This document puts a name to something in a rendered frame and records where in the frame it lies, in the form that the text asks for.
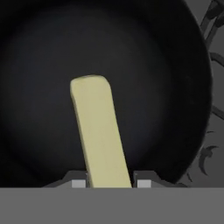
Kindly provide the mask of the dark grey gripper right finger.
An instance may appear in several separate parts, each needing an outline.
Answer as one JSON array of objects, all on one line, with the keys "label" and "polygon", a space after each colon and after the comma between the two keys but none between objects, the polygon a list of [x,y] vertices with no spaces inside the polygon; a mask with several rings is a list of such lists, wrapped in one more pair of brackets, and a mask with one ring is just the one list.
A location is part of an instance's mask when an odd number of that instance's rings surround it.
[{"label": "dark grey gripper right finger", "polygon": [[135,188],[175,187],[174,184],[162,180],[154,171],[134,171],[133,179]]}]

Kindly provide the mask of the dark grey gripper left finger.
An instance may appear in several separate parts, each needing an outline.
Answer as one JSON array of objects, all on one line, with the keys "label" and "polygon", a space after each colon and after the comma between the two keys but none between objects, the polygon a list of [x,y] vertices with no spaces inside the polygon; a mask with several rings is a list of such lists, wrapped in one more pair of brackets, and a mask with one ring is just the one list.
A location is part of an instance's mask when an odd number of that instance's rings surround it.
[{"label": "dark grey gripper left finger", "polygon": [[59,179],[46,188],[88,188],[88,173],[86,171],[69,171],[62,179]]}]

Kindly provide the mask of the pale yellow butter stick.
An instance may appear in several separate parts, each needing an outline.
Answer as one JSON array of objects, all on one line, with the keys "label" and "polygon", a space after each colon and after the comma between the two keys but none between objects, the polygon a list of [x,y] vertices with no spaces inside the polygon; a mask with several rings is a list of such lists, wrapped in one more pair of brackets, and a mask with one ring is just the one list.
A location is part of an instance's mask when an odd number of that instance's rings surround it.
[{"label": "pale yellow butter stick", "polygon": [[130,175],[106,78],[88,75],[70,83],[89,183],[93,188],[130,188]]}]

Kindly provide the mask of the black round pan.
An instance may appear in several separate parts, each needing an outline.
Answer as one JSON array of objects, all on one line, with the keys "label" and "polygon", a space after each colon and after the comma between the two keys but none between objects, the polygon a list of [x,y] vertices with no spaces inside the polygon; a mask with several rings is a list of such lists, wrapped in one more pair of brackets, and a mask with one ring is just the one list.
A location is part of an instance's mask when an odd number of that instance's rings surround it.
[{"label": "black round pan", "polygon": [[212,105],[212,72],[185,0],[0,0],[0,187],[85,167],[73,79],[105,77],[128,168],[178,181]]}]

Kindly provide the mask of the grey hob with black grates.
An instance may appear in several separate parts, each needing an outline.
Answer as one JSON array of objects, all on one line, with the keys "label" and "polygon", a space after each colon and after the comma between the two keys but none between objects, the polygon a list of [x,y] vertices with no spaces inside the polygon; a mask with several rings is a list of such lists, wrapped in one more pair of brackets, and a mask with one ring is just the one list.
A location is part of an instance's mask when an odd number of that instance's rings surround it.
[{"label": "grey hob with black grates", "polygon": [[213,71],[213,109],[202,149],[179,181],[188,187],[224,188],[224,0],[204,3],[196,16],[210,53]]}]

